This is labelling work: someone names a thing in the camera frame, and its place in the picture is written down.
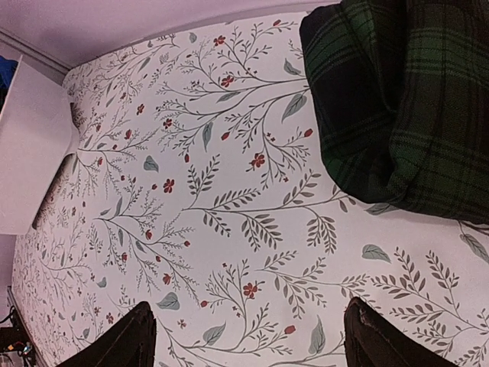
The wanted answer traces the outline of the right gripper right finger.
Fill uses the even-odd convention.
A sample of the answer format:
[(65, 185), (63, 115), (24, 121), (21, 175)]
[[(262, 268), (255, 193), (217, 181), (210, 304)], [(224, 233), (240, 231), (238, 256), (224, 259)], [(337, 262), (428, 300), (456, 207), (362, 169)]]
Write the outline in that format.
[(345, 358), (348, 366), (451, 367), (454, 365), (414, 342), (361, 298), (345, 310)]

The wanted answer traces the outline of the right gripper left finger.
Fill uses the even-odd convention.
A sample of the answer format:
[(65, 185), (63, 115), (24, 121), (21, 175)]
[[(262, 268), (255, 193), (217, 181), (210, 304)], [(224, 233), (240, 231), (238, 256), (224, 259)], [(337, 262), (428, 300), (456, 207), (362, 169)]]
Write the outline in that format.
[(137, 304), (91, 346), (66, 361), (67, 367), (152, 367), (157, 323), (147, 301)]

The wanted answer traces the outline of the green plaid pleated skirt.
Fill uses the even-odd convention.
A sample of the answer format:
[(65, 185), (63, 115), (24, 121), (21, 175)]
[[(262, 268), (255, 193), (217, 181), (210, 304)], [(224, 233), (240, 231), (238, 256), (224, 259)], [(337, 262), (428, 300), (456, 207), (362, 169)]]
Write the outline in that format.
[(300, 41), (343, 192), (487, 223), (486, 1), (343, 1), (307, 15)]

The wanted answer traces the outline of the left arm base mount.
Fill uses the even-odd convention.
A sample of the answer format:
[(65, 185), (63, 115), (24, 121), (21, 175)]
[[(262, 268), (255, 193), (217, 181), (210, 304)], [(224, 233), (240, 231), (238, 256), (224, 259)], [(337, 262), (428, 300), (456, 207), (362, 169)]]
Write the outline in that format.
[(36, 366), (34, 344), (14, 306), (1, 319), (1, 366)]

